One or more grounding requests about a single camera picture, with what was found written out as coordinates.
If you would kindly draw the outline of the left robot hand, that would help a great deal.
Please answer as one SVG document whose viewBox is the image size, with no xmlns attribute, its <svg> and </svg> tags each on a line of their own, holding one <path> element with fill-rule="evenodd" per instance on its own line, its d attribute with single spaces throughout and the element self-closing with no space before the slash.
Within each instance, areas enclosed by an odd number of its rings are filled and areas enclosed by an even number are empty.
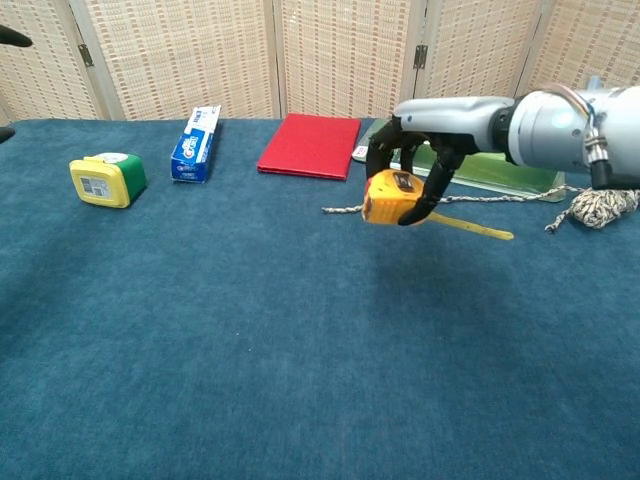
<svg viewBox="0 0 640 480">
<path fill-rule="evenodd" d="M 33 41 L 30 37 L 5 25 L 0 26 L 0 43 L 2 45 L 9 45 L 18 48 L 29 48 L 33 45 Z M 2 126 L 0 143 L 8 141 L 14 135 L 15 129 L 13 127 Z"/>
</svg>

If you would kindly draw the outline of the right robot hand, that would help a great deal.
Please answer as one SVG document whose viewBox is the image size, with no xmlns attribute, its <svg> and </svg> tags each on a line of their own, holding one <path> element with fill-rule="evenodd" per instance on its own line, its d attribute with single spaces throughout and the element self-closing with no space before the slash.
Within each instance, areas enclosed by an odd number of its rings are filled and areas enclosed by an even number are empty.
<svg viewBox="0 0 640 480">
<path fill-rule="evenodd" d="M 398 225 L 413 226 L 425 220 L 466 157 L 501 151 L 494 138 L 494 123 L 515 104 L 510 97 L 462 96 L 410 99 L 394 108 L 390 119 L 369 139 L 367 181 L 390 167 L 395 150 L 400 151 L 401 170 L 407 173 L 413 172 L 415 153 L 424 142 L 436 153 L 421 196 L 400 215 Z"/>
</svg>

